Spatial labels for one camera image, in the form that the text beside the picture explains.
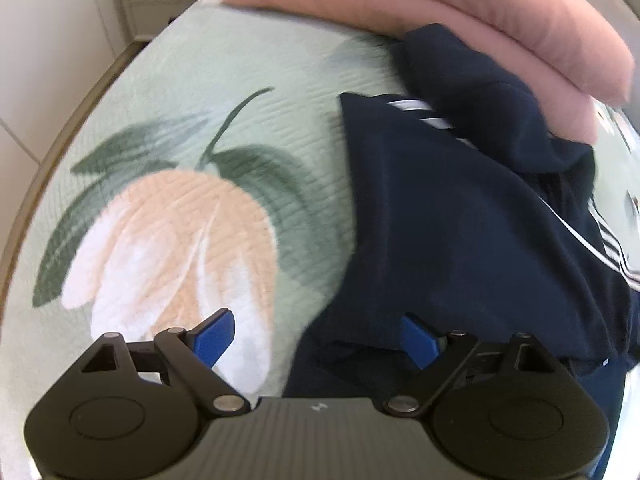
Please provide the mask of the folded pink quilt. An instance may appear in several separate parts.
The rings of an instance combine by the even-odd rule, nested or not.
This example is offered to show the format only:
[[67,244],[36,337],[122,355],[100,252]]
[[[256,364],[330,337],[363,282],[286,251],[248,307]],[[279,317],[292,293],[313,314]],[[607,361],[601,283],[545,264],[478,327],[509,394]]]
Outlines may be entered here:
[[222,0],[279,10],[401,38],[442,24],[534,92],[551,131],[597,139],[594,102],[627,105],[636,62],[614,26],[588,0]]

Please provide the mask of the navy hoodie with white stripes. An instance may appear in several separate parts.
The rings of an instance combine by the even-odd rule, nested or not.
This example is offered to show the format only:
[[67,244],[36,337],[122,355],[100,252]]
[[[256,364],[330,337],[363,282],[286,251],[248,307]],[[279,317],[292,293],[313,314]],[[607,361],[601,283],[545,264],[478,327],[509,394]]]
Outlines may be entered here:
[[594,204],[593,149],[552,136],[532,90],[442,25],[393,57],[407,94],[341,95],[356,247],[285,394],[387,398],[413,373],[413,313],[484,341],[536,336],[616,425],[639,273]]

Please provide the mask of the green floral bedspread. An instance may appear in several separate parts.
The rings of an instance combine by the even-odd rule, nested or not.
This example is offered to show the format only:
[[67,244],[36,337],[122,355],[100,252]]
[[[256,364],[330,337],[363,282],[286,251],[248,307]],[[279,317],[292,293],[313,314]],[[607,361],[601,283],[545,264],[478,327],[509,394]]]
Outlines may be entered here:
[[[423,415],[284,392],[341,287],[356,208],[341,95],[408,87],[390,36],[203,0],[98,105],[44,194],[1,335],[6,479],[634,479],[639,360],[620,418],[529,333],[478,338]],[[542,117],[544,113],[538,102]],[[593,104],[593,199],[628,226],[639,139]],[[154,336],[232,312],[214,372],[250,402],[208,416],[169,385]]]

